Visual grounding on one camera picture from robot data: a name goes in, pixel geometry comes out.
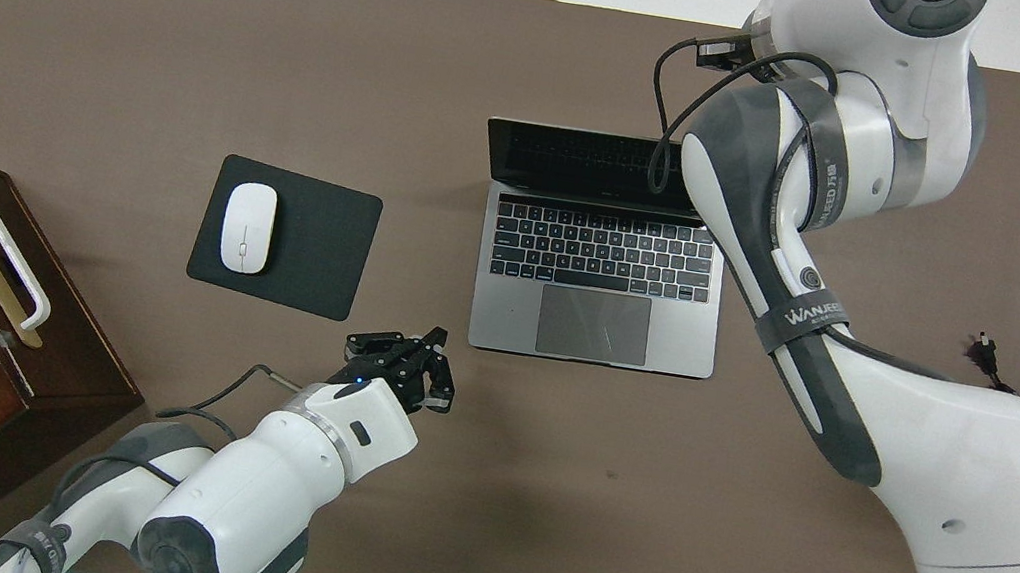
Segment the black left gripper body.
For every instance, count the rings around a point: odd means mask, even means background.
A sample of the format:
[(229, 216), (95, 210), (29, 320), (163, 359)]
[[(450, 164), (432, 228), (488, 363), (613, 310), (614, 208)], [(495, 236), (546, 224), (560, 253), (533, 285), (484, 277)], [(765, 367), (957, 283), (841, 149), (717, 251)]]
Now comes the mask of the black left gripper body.
[(381, 378), (388, 383), (400, 407), (406, 414), (421, 410), (425, 395), (425, 378), (428, 370), (423, 365), (408, 362), (394, 362), (382, 355), (353, 356), (339, 372), (332, 375), (333, 385), (369, 384)]

